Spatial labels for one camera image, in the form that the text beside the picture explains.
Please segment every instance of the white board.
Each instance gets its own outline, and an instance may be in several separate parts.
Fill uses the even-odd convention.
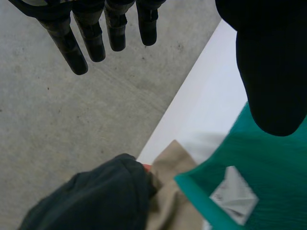
[[[222,20],[138,161],[151,164],[176,139],[202,163],[221,144],[246,101],[236,65],[236,31]]]

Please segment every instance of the green plastic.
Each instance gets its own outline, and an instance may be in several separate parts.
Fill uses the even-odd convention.
[[[259,198],[244,226],[209,198],[232,165]],[[258,128],[247,104],[215,153],[175,180],[215,230],[307,230],[307,120],[275,137]]]

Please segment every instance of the white tag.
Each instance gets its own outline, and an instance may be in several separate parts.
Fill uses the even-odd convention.
[[[210,198],[240,225],[246,223],[258,202],[257,196],[235,166],[226,168],[224,180]],[[211,229],[212,226],[205,221],[204,230]]]

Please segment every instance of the beige fabric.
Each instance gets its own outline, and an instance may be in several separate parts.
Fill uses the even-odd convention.
[[[146,230],[202,229],[203,218],[173,179],[194,167],[195,162],[175,140],[154,161],[150,172],[158,192],[151,199]]]

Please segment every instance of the gray concrete surface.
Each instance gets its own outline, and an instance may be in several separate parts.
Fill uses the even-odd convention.
[[[127,47],[76,76],[45,29],[0,2],[0,230],[74,173],[123,152],[138,156],[220,21],[214,0],[167,0],[158,41],[145,47],[136,7]]]

